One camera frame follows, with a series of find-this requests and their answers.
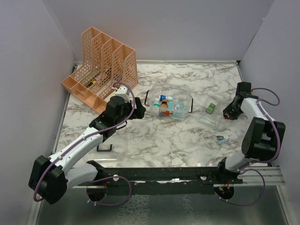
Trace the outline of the green small medicine box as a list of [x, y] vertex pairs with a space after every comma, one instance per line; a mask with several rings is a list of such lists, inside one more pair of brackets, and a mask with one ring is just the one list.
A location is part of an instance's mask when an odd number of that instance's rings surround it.
[[210, 103], [209, 106], [206, 109], [206, 113], [213, 114], [215, 109], [216, 109], [216, 105], [213, 104], [213, 103]]

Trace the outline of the brown bottle orange cap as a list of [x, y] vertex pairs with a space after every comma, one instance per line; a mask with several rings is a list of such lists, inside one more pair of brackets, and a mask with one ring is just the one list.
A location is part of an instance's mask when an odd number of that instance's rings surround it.
[[163, 110], [166, 110], [168, 108], [168, 101], [166, 99], [163, 99], [160, 105]]

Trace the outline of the blue labelled small bottle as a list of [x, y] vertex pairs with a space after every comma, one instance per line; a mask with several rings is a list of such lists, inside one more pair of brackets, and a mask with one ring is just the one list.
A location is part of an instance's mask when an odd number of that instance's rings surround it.
[[173, 96], [160, 95], [159, 101], [166, 100], [169, 102], [169, 101], [173, 101], [173, 99], [174, 99]]

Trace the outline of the clear teal sachet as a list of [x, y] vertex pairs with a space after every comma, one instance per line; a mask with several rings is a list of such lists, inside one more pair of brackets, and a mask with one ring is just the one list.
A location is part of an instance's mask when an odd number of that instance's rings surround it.
[[216, 122], [214, 120], [212, 120], [212, 119], [204, 116], [204, 115], [200, 116], [199, 121], [201, 123], [203, 123], [204, 125], [209, 126], [211, 128], [215, 128], [216, 127]]

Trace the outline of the clear plastic medicine box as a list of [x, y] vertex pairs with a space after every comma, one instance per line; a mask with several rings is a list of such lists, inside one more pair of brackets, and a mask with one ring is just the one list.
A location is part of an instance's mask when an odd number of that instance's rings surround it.
[[156, 83], [146, 92], [144, 104], [154, 117], [184, 120], [193, 112], [194, 99], [186, 85]]

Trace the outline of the clear teal blister packs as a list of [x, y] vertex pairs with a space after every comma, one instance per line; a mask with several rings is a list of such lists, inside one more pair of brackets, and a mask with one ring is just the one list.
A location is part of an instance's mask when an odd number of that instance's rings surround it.
[[185, 117], [185, 111], [186, 111], [186, 105], [184, 102], [173, 102], [170, 101], [168, 105], [170, 117], [173, 119], [184, 119]]

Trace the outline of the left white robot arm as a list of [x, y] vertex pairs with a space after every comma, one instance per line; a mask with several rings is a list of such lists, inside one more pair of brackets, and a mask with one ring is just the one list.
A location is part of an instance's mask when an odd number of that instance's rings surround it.
[[127, 120], [142, 119], [145, 111], [139, 97], [135, 97], [133, 102], [126, 102], [120, 96], [111, 97], [102, 114], [78, 138], [59, 152], [49, 157], [39, 156], [34, 161], [29, 179], [29, 187], [34, 190], [34, 201], [46, 200], [54, 204], [70, 188], [86, 182], [100, 184], [104, 174], [96, 162], [91, 161], [78, 168], [74, 167], [75, 164], [125, 127]]

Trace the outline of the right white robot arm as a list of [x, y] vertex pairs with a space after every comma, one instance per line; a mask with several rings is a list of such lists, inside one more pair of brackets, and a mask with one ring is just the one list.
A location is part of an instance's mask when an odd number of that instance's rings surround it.
[[276, 97], [277, 102], [271, 103], [253, 95], [254, 90], [257, 88], [252, 89], [249, 82], [238, 83], [233, 101], [223, 110], [224, 119], [237, 120], [240, 115], [245, 114], [250, 125], [242, 141], [241, 152], [218, 163], [215, 177], [220, 183], [228, 182], [233, 174], [250, 164], [271, 163], [279, 156], [286, 126], [273, 119], [263, 108], [262, 102], [278, 106], [280, 98], [274, 91], [261, 88]]

